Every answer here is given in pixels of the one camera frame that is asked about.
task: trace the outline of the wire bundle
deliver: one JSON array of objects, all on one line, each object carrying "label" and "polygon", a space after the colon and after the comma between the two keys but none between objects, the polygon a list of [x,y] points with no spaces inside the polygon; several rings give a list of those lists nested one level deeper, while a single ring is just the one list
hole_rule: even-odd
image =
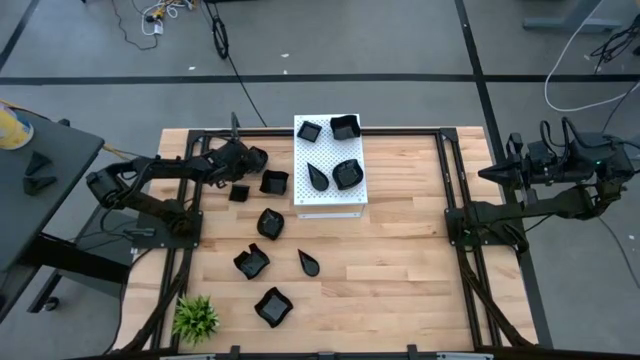
[{"label": "wire bundle", "polygon": [[[147,36],[154,36],[154,35],[157,34],[155,31],[152,31],[152,32],[148,33],[144,29],[145,28],[144,24],[148,22],[147,21],[147,17],[148,17],[147,14],[149,14],[149,12],[151,12],[152,10],[153,10],[154,13],[156,11],[158,11],[158,10],[162,11],[162,12],[166,12],[166,14],[169,15],[170,18],[176,19],[178,17],[178,9],[177,8],[182,8],[182,7],[186,7],[186,6],[187,5],[182,3],[181,0],[160,0],[155,5],[149,6],[148,8],[142,10],[141,12],[138,11],[140,13],[141,17],[142,17],[142,21],[140,23],[140,28],[142,29],[142,33],[144,35],[147,35]],[[159,18],[155,19],[153,21],[153,23],[154,24],[158,23],[158,24],[160,24],[160,26],[164,26],[164,23]]]},{"label": "wire bundle", "polygon": [[611,35],[609,40],[591,53],[591,56],[600,57],[598,65],[594,70],[594,74],[598,73],[601,64],[606,64],[622,54],[631,45],[631,43],[633,43],[638,35],[640,35],[640,15],[636,16],[631,26],[619,33]]},{"label": "wire bundle", "polygon": [[571,46],[571,43],[573,42],[573,39],[575,39],[575,37],[580,33],[580,31],[582,30],[582,28],[584,28],[584,26],[587,23],[587,21],[589,21],[589,19],[591,19],[593,14],[595,14],[595,12],[598,10],[598,8],[600,7],[600,5],[602,5],[603,2],[604,1],[601,1],[591,11],[591,13],[589,15],[587,15],[587,17],[582,21],[582,24],[580,24],[580,26],[578,26],[578,28],[573,33],[573,35],[571,35],[571,37],[569,38],[569,41],[567,41],[567,44],[564,46],[564,49],[562,49],[562,52],[560,53],[560,56],[558,57],[558,60],[556,61],[556,64],[551,69],[551,72],[549,72],[549,75],[547,75],[547,78],[546,78],[546,80],[544,82],[544,100],[547,102],[547,105],[549,105],[549,107],[552,108],[555,111],[558,111],[558,112],[576,112],[576,111],[580,111],[580,110],[586,110],[586,109],[590,109],[590,108],[593,108],[593,107],[605,105],[605,104],[608,104],[608,103],[611,103],[611,102],[614,102],[614,101],[617,101],[617,100],[624,100],[630,93],[634,92],[635,90],[638,89],[638,87],[640,87],[640,82],[638,82],[636,85],[634,85],[625,94],[620,94],[620,95],[618,95],[616,97],[613,97],[611,99],[608,99],[608,100],[603,100],[603,101],[599,101],[599,102],[596,102],[596,103],[593,103],[593,104],[588,104],[588,105],[584,105],[584,106],[580,106],[580,107],[576,107],[576,108],[560,108],[560,107],[557,107],[557,106],[553,105],[551,103],[551,101],[549,100],[549,81],[551,80],[551,76],[553,76],[553,74],[558,69],[558,66],[560,65],[560,62],[562,62],[562,59],[564,58],[564,55],[567,53],[567,50],[569,49],[569,46]]}]

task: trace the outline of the white cable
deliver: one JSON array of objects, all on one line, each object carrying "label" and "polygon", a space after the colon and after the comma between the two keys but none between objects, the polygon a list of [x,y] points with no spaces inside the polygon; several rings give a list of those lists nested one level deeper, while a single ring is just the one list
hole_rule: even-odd
[{"label": "white cable", "polygon": [[[153,36],[153,35],[155,35],[155,34],[156,34],[156,32],[155,32],[155,31],[152,31],[152,32],[148,33],[148,32],[146,32],[146,31],[144,30],[144,24],[147,22],[147,20],[146,20],[146,18],[147,18],[147,13],[148,13],[149,11],[151,11],[151,10],[155,10],[155,9],[156,9],[156,8],[158,8],[158,7],[165,6],[165,4],[166,4],[165,0],[159,0],[155,5],[149,6],[148,8],[146,8],[146,9],[144,9],[144,10],[142,11],[142,15],[141,15],[141,17],[142,17],[142,22],[141,22],[141,24],[140,24],[140,27],[141,27],[141,29],[142,29],[142,33],[143,33],[144,35],[147,35],[147,36]],[[166,12],[167,12],[167,15],[169,15],[169,17],[171,17],[172,19],[175,19],[175,18],[177,18],[177,17],[178,17],[178,9],[176,9],[176,8],[177,8],[177,7],[185,7],[185,6],[186,6],[186,5],[184,5],[184,4],[182,4],[182,5],[180,5],[180,4],[168,4],[168,5],[166,5],[165,10],[166,10]],[[159,24],[160,24],[160,26],[164,26],[164,24],[162,23],[162,20],[158,19],[158,20],[156,20],[156,22],[157,22],[157,23],[159,23]]]},{"label": "white cable", "polygon": [[[596,106],[600,106],[600,105],[604,105],[604,104],[608,104],[608,103],[620,100],[626,95],[626,93],[620,94],[620,95],[618,95],[618,96],[616,96],[616,97],[614,97],[612,99],[609,99],[609,100],[604,100],[604,101],[600,101],[600,102],[597,102],[597,103],[594,103],[594,104],[589,104],[589,105],[585,105],[585,106],[581,106],[581,107],[577,107],[577,108],[573,108],[573,109],[572,108],[562,109],[562,108],[554,106],[551,103],[551,101],[549,101],[548,88],[549,88],[549,79],[551,79],[551,75],[553,75],[553,73],[558,68],[558,65],[560,65],[560,62],[562,61],[562,58],[564,57],[564,54],[567,52],[567,49],[569,49],[569,46],[571,45],[571,42],[573,42],[573,39],[576,37],[576,35],[578,35],[578,33],[580,33],[580,30],[582,30],[584,25],[587,23],[587,21],[589,21],[589,19],[593,16],[593,14],[596,12],[596,10],[598,10],[598,8],[600,7],[600,5],[602,5],[603,2],[604,1],[600,1],[600,3],[598,3],[598,5],[593,9],[593,11],[591,11],[591,14],[589,14],[584,19],[582,24],[580,24],[580,26],[578,27],[576,32],[573,33],[573,35],[571,35],[571,38],[569,38],[569,41],[567,42],[567,45],[565,45],[564,49],[560,53],[560,57],[558,58],[558,61],[556,61],[555,66],[553,67],[553,69],[551,69],[551,72],[547,76],[547,79],[544,81],[544,99],[547,102],[547,105],[549,105],[549,107],[551,107],[555,111],[559,111],[559,112],[575,112],[575,111],[590,109],[592,107],[596,107]],[[640,87],[640,83],[638,83],[630,92],[636,91],[636,89],[638,89],[639,87]]]}]

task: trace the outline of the caster wheel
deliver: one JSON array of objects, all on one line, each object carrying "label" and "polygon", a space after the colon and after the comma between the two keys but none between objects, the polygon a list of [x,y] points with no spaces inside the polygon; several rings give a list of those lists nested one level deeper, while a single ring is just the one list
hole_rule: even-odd
[{"label": "caster wheel", "polygon": [[53,311],[58,307],[58,305],[60,305],[60,299],[58,299],[57,297],[50,297],[42,307],[42,310]]}]

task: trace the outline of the black dish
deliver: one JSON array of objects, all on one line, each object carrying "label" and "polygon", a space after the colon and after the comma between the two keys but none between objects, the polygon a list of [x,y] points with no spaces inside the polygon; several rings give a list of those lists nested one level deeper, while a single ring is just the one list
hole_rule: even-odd
[{"label": "black dish", "polygon": [[302,123],[302,126],[300,126],[300,130],[298,130],[296,136],[307,141],[316,142],[320,131],[322,131],[322,126],[305,121]]},{"label": "black dish", "polygon": [[265,170],[262,174],[260,191],[265,194],[284,195],[287,191],[289,174],[284,171]]},{"label": "black dish", "polygon": [[331,131],[336,140],[346,140],[360,137],[360,125],[355,115],[345,115],[331,118]]},{"label": "black dish", "polygon": [[314,277],[320,273],[320,264],[311,255],[298,249],[298,256],[300,256],[300,265],[302,265],[302,271],[305,274]]},{"label": "black dish", "polygon": [[336,165],[333,168],[332,175],[338,190],[351,189],[364,179],[364,172],[356,159],[343,161]]},{"label": "black dish", "polygon": [[280,236],[284,227],[284,217],[277,211],[265,209],[258,219],[258,232],[260,235],[275,240]]},{"label": "black dish", "polygon": [[311,186],[318,191],[325,191],[329,188],[329,179],[325,174],[320,171],[320,169],[315,166],[307,163],[307,168],[309,169],[309,181],[311,181]]},{"label": "black dish", "polygon": [[51,159],[40,154],[37,151],[34,151],[33,154],[31,154],[31,160],[29,161],[29,165],[27,166],[27,170],[25,170],[24,174],[27,176],[31,176],[35,174],[36,171],[49,164],[51,164]]},{"label": "black dish", "polygon": [[258,316],[263,318],[272,328],[280,325],[284,317],[293,309],[291,301],[278,288],[271,288],[254,308]]},{"label": "black dish", "polygon": [[55,176],[45,177],[31,177],[25,176],[22,178],[22,190],[29,196],[36,196],[47,186],[55,183],[58,179]]},{"label": "black dish", "polygon": [[269,257],[267,254],[258,249],[256,244],[249,245],[251,254],[243,251],[235,259],[233,263],[236,264],[238,270],[242,271],[247,280],[251,280],[260,274],[260,271],[269,265]]}]

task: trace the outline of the yellow object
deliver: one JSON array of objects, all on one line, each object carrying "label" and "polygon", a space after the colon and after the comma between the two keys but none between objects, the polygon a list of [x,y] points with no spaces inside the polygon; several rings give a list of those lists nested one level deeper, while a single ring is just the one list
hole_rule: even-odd
[{"label": "yellow object", "polygon": [[113,146],[111,146],[111,145],[109,145],[109,144],[104,144],[104,145],[102,146],[102,150],[104,150],[104,151],[108,151],[108,152],[112,153],[113,155],[115,155],[115,156],[119,157],[119,158],[120,158],[120,159],[122,159],[122,160],[127,160],[127,161],[131,160],[130,158],[128,158],[128,157],[126,157],[124,154],[122,154],[122,153],[120,152],[120,150],[118,150],[118,149],[114,148]]},{"label": "yellow object", "polygon": [[0,103],[0,149],[14,150],[26,145],[35,129],[26,120],[20,120],[4,103]]},{"label": "yellow object", "polygon": [[162,19],[164,17],[165,5],[160,6],[156,11],[151,14],[154,19]]}]

